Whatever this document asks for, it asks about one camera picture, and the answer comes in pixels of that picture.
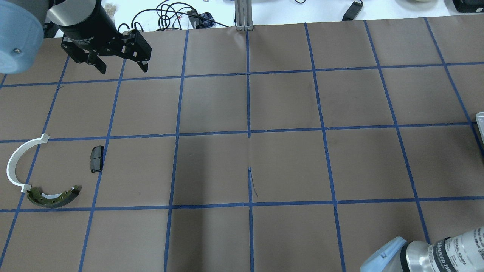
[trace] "green brake shoe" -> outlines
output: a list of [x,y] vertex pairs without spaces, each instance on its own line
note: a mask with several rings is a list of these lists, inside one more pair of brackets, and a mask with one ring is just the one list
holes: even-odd
[[32,187],[27,191],[27,198],[33,204],[44,208],[58,208],[70,203],[79,195],[79,186],[73,186],[69,191],[64,191],[62,194],[46,195],[40,191],[39,187]]

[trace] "robot arm with label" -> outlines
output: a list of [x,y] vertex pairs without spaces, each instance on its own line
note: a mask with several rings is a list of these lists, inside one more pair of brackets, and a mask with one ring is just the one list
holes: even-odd
[[119,33],[101,0],[0,0],[0,73],[32,66],[46,16],[64,33],[61,47],[75,62],[104,74],[106,64],[99,56],[116,55],[148,71],[151,46],[138,30]]

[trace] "metal post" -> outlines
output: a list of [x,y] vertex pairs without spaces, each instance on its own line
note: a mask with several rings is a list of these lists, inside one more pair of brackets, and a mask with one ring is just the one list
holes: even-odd
[[252,0],[235,0],[235,27],[237,30],[253,30]]

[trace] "black label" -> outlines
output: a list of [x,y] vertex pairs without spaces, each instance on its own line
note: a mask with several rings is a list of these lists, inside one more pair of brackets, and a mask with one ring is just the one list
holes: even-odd
[[445,241],[450,238],[445,238],[434,244],[432,253],[434,255],[434,261],[440,272],[457,272],[447,255],[445,250]]

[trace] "blue plastic piece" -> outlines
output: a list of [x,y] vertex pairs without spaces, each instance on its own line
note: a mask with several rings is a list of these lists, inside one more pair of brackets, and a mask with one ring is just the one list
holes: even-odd
[[29,69],[44,39],[44,29],[30,12],[0,0],[0,73]]
[[378,249],[360,268],[360,272],[382,272],[395,254],[407,243],[397,237]]

